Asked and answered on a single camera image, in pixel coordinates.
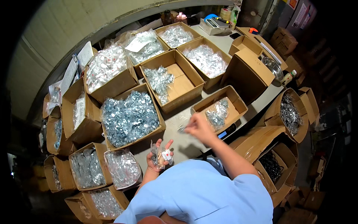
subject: poster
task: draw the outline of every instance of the poster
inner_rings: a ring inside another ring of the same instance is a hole
[[[306,13],[306,9],[307,9],[306,5],[304,3],[302,3],[300,11],[298,12],[298,15],[297,15],[294,23],[292,24],[293,27],[298,28],[298,26],[300,25],[300,23],[303,19],[303,16]]]

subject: bottle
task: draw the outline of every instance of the bottle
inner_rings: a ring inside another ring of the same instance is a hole
[[[293,70],[291,73],[287,73],[285,77],[282,79],[281,84],[286,86],[295,76],[297,75],[296,70]]]

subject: light blue shirt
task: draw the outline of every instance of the light blue shirt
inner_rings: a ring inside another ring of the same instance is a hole
[[[273,204],[260,178],[222,176],[210,163],[181,162],[146,183],[115,223],[169,216],[187,223],[272,223]]]

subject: white label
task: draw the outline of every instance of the white label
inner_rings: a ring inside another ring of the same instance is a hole
[[[152,42],[152,40],[142,41],[140,38],[136,37],[132,42],[126,47],[127,50],[132,52],[140,51],[144,46]]]

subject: cardboard flap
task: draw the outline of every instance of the cardboard flap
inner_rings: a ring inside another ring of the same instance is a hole
[[[246,136],[239,137],[229,146],[247,161],[253,163],[272,140],[282,132],[285,132],[284,126],[256,127],[251,129]]]

